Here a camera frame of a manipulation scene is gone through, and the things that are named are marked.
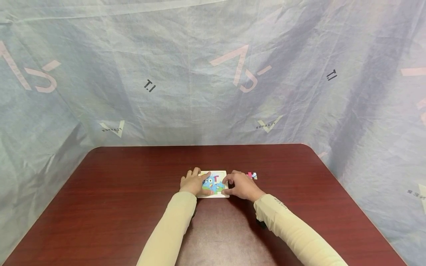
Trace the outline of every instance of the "blue cartoon character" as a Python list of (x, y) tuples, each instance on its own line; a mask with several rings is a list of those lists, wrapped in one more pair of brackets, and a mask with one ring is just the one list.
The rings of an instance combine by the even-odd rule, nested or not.
[(210, 189), (214, 194), (218, 194), (218, 192), (225, 188), (225, 185), (222, 184), (222, 182), (217, 181), (218, 177), (218, 175), (215, 175), (214, 177), (207, 177), (206, 180), (203, 181), (203, 188)]

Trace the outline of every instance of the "fabric backdrop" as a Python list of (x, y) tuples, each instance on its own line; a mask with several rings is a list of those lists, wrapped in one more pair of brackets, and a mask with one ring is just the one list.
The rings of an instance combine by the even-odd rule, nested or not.
[(0, 264), (97, 146), (305, 143), (426, 261), (425, 0), (0, 0)]

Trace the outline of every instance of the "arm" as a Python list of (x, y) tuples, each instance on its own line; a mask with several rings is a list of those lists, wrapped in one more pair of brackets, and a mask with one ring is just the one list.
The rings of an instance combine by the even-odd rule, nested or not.
[(281, 201), (265, 194), (254, 202), (257, 219), (284, 240), (306, 266), (347, 266), (339, 254)]
[(145, 244), (137, 266), (174, 266), (194, 214), (197, 198), (189, 192), (174, 194), (163, 217)]
[(317, 232), (295, 216), (281, 201), (260, 190), (246, 174), (234, 170), (223, 182), (235, 184), (235, 187), (224, 189), (222, 193), (253, 202), (257, 219), (284, 240), (305, 266), (347, 266)]

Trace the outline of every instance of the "beige sleeve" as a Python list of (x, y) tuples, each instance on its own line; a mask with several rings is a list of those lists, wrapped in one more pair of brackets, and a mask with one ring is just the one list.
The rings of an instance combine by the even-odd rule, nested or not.
[(347, 266), (339, 254), (281, 201), (266, 194), (254, 202), (257, 219), (284, 240), (305, 266)]
[(174, 194), (149, 237), (136, 266), (174, 266), (195, 211), (197, 198), (189, 192)]

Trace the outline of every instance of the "red-brown table top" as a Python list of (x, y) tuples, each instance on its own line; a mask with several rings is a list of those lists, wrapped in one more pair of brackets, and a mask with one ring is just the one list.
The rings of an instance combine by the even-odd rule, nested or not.
[[(405, 265), (312, 149), (283, 144), (94, 149), (4, 266), (135, 266), (180, 177), (196, 166), (256, 172), (258, 186), (350, 266)], [(203, 199), (196, 210), (176, 265), (301, 265), (256, 223), (250, 202)]]

